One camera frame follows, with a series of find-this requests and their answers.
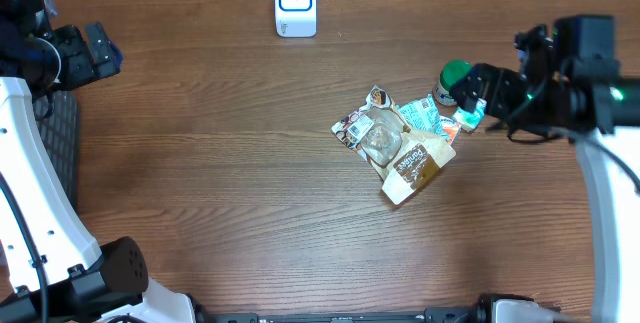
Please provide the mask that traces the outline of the beige brown snack pouch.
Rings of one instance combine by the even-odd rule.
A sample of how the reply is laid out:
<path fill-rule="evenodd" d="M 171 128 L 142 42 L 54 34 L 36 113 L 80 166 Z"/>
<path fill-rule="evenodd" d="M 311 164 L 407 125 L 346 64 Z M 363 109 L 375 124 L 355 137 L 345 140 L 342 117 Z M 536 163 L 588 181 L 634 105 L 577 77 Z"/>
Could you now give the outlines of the beige brown snack pouch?
<path fill-rule="evenodd" d="M 377 86 L 363 106 L 336 122 L 331 131 L 376 170 L 383 193 L 394 205 L 403 204 L 456 155 L 441 135 L 411 126 Z"/>

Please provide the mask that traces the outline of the orange white snack packet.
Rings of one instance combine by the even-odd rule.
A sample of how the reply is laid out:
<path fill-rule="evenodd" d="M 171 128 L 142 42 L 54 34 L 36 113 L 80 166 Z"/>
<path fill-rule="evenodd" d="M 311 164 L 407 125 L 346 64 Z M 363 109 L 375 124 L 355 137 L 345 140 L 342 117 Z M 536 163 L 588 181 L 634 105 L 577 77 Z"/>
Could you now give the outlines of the orange white snack packet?
<path fill-rule="evenodd" d="M 442 126 L 441 135 L 449 145 L 452 145 L 461 130 L 461 124 L 454 119 L 446 116 L 440 117 L 440 123 Z"/>

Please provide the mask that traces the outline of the teal tissue packet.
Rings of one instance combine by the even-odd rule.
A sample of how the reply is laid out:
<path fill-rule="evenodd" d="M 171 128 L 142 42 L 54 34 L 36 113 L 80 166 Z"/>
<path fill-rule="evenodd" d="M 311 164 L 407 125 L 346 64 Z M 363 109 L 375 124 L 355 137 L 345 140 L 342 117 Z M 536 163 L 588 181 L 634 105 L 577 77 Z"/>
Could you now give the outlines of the teal tissue packet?
<path fill-rule="evenodd" d="M 401 106 L 399 111 L 413 128 L 444 136 L 441 116 L 431 94 Z"/>

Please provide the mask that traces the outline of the green lid seasoning jar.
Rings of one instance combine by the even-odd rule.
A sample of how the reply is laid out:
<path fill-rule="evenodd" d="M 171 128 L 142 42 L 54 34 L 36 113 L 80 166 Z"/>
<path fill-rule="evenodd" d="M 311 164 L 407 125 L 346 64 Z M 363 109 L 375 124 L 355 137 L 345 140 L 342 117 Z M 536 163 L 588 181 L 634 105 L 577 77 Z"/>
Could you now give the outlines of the green lid seasoning jar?
<path fill-rule="evenodd" d="M 472 65 L 464 60 L 451 60 L 445 64 L 439 74 L 438 81 L 432 90 L 433 98 L 444 106 L 455 106 L 456 101 L 450 95 L 451 88 L 472 69 Z"/>

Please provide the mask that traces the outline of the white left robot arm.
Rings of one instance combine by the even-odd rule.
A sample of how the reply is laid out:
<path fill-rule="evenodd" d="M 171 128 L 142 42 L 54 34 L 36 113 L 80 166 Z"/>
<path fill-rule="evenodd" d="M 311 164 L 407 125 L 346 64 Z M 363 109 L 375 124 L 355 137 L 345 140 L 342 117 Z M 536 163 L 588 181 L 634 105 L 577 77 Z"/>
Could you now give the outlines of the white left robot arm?
<path fill-rule="evenodd" d="M 1 0 L 1 243 L 13 288 L 5 322 L 203 322 L 189 295 L 153 280 L 130 237 L 99 244 L 74 211 L 33 105 L 116 75 L 99 23 L 53 28 L 49 0 Z"/>

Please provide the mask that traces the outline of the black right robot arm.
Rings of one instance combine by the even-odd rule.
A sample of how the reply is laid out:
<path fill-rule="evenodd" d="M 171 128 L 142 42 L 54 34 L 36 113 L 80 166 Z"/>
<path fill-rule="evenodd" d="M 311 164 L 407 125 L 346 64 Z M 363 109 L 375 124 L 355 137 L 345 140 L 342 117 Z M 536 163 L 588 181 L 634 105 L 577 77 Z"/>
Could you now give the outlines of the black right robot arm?
<path fill-rule="evenodd" d="M 615 57 L 615 20 L 575 15 L 518 33 L 519 71 L 476 64 L 450 89 L 472 111 L 485 100 L 494 129 L 531 144 L 574 143 L 589 198 L 594 322 L 639 319 L 639 80 Z"/>

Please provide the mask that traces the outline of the small teal white packet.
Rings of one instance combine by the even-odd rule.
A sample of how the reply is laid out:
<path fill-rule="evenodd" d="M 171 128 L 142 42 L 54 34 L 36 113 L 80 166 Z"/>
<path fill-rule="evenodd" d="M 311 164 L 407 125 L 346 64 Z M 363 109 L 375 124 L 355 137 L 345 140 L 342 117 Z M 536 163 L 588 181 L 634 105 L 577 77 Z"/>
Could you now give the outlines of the small teal white packet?
<path fill-rule="evenodd" d="M 472 112 L 465 111 L 458 107 L 452 115 L 452 119 L 461 125 L 461 128 L 466 132 L 474 131 L 485 116 L 486 101 L 478 99 L 476 107 Z"/>

